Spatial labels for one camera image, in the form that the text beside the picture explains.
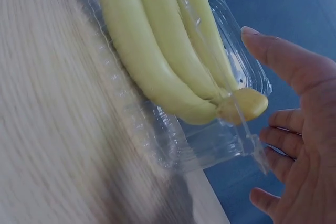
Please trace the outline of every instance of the plastic clamshell container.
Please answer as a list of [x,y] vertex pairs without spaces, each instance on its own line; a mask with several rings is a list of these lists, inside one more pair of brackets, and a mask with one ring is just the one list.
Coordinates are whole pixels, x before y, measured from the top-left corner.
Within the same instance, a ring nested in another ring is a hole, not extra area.
[[[96,22],[98,33],[107,39],[106,47],[111,50],[111,59],[104,54],[101,56],[101,61],[106,68],[106,73],[111,77],[111,85],[119,87],[120,78],[113,72],[111,65],[120,59],[113,48],[114,41],[109,37],[100,0],[78,1],[83,4],[82,11],[87,13],[89,21]],[[186,8],[190,7],[188,0],[182,1],[186,3]],[[265,96],[270,95],[271,84],[259,62],[250,56],[243,46],[240,27],[225,0],[208,0],[208,2],[237,83],[240,87],[249,87]],[[197,20],[197,13],[191,12]],[[129,93],[129,90],[123,90],[122,87],[116,90],[117,95],[123,99]],[[235,156],[252,155],[260,169],[264,173],[267,172],[268,165],[259,137],[251,134],[243,117],[242,124],[238,126],[221,119],[215,119],[201,126],[189,125],[176,116],[165,113],[160,106],[146,99],[140,89],[136,92],[143,98],[141,106],[130,105],[123,109],[132,119],[129,127],[132,127],[133,133],[147,136],[138,143],[138,148],[143,148],[160,166],[175,172],[186,173],[197,168],[213,166]],[[235,107],[237,113],[242,116],[239,105],[235,104]]]

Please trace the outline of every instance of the hand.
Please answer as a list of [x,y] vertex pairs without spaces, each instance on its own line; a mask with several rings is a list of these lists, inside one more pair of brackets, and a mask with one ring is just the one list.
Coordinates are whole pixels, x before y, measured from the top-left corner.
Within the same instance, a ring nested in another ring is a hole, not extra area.
[[275,112],[263,129],[271,170],[285,184],[281,198],[259,188],[252,204],[275,224],[336,223],[336,63],[280,38],[244,27],[241,38],[261,63],[300,96],[300,109]]

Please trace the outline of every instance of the banana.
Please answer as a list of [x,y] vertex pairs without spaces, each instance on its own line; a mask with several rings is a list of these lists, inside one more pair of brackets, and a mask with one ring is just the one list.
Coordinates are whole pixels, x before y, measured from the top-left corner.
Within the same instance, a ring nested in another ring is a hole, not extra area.
[[192,91],[219,104],[228,93],[220,89],[198,58],[180,17],[177,0],[142,0],[156,42],[168,64]]
[[267,109],[267,97],[254,89],[242,88],[234,91],[233,94],[225,98],[217,109],[218,117],[227,123],[240,125],[242,122],[236,104],[247,122],[259,117]]
[[148,99],[189,124],[216,118],[216,106],[198,97],[167,63],[141,0],[100,0],[100,5],[121,61]]
[[238,83],[233,75],[208,0],[188,0],[188,2],[201,19],[197,26],[198,29],[195,28],[195,20],[184,7],[184,2],[179,1],[178,3],[180,4],[183,23],[198,56],[210,70],[220,87],[226,87],[228,91],[230,89],[237,90]]

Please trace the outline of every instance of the light wood grain surface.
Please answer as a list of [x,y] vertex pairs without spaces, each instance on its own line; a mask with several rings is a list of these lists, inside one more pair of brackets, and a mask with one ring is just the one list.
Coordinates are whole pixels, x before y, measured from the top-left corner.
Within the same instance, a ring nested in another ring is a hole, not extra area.
[[141,98],[116,95],[76,0],[0,4],[1,224],[228,223],[202,170],[140,147],[150,123],[134,131],[124,108]]

